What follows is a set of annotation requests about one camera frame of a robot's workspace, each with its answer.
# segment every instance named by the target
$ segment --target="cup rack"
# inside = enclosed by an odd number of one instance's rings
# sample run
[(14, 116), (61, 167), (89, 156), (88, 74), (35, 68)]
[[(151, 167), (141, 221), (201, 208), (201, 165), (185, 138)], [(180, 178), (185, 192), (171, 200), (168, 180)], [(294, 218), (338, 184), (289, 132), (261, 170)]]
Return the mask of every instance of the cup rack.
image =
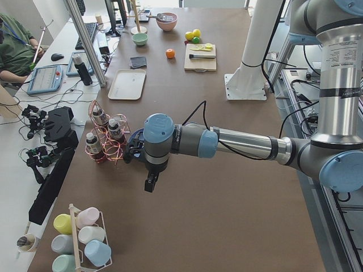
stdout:
[[(87, 266), (93, 266), (94, 267), (94, 265), (91, 262), (86, 262), (86, 259), (83, 257), (84, 256), (84, 252), (83, 252), (84, 251), (84, 246), (83, 246), (83, 244), (81, 244), (78, 241), (78, 232), (79, 232), (80, 229), (75, 224), (75, 217), (80, 212), (81, 212), (81, 210), (74, 207), (72, 203), (69, 205), (70, 220), (71, 220), (71, 224), (72, 224), (72, 237), (73, 237), (74, 258), (75, 258), (75, 271), (76, 272), (97, 272), (97, 271), (100, 271), (100, 270), (106, 268), (107, 266), (112, 265), (112, 258), (110, 258), (108, 260), (108, 262), (104, 266), (101, 266), (99, 268), (90, 268), (90, 267), (82, 266), (82, 265), (87, 265)], [(103, 219), (103, 213), (101, 211), (100, 211), (100, 218), (97, 220), (97, 222), (93, 226), (103, 228), (105, 233), (106, 233), (106, 228), (105, 228), (104, 219)], [(108, 245), (107, 233), (105, 234), (105, 241), (104, 242)]]

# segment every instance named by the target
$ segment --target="brown tabletop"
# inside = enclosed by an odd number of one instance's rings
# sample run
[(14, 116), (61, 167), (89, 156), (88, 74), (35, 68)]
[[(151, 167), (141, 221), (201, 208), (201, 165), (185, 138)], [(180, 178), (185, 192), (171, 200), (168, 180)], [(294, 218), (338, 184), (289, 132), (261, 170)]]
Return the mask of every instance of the brown tabletop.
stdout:
[[(224, 74), (240, 65), (250, 24), (243, 9), (157, 9), (178, 24), (163, 32), (145, 24), (147, 45), (136, 47), (126, 28), (106, 76), (111, 86), (129, 58), (147, 58), (146, 80), (137, 101), (114, 101), (101, 90), (105, 111), (127, 116), (131, 130), (150, 114), (163, 112), (182, 123), (203, 100), (209, 125), (277, 136), (281, 125), (274, 97), (227, 101)], [(184, 34), (201, 29), (204, 43), (217, 47), (217, 71), (184, 71)], [(168, 60), (165, 50), (174, 48)], [(202, 122), (202, 111), (192, 121)], [(91, 129), (86, 126), (85, 132)], [(57, 255), (50, 243), (53, 220), (69, 203), (103, 212), (113, 264), (104, 271), (324, 271), (295, 170), (273, 161), (252, 161), (219, 152), (212, 159), (171, 155), (154, 193), (143, 190), (147, 170), (131, 164), (96, 164), (84, 152), (85, 133), (56, 200), (29, 271), (49, 272)]]

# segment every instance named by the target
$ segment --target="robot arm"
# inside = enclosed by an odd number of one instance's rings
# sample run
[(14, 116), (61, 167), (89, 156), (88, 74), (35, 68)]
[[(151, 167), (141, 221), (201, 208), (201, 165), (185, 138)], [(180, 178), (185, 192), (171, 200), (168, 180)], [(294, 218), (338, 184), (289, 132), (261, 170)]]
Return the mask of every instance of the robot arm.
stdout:
[(363, 63), (363, 3), (295, 0), (290, 31), (295, 42), (315, 36), (323, 46), (317, 132), (307, 139), (276, 139), (200, 125), (174, 125), (165, 114), (145, 122), (145, 190), (152, 192), (169, 153), (211, 158), (217, 150), (277, 160), (337, 192), (363, 186), (363, 140), (356, 134)]

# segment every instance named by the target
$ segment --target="green shirt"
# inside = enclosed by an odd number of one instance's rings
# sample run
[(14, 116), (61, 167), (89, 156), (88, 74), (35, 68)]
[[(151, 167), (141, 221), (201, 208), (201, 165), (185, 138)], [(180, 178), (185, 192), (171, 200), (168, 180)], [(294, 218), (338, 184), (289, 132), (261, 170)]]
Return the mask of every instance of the green shirt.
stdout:
[(15, 35), (8, 29), (5, 24), (2, 25), (4, 41), (0, 44), (0, 71), (7, 70), (18, 76), (30, 74), (30, 64), (33, 62), (35, 55), (34, 48), (29, 45), (29, 38), (32, 37), (30, 31), (26, 30), (17, 20), (0, 13), (0, 18), (6, 22), (9, 27), (24, 41), (15, 38)]

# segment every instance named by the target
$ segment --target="computer mouse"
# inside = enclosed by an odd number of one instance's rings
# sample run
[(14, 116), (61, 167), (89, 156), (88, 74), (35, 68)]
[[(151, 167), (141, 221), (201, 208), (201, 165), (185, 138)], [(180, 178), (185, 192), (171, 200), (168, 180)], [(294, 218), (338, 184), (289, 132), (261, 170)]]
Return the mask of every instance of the computer mouse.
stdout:
[(59, 53), (54, 53), (50, 59), (52, 61), (59, 61), (60, 59), (64, 58), (64, 56), (62, 54), (59, 54)]

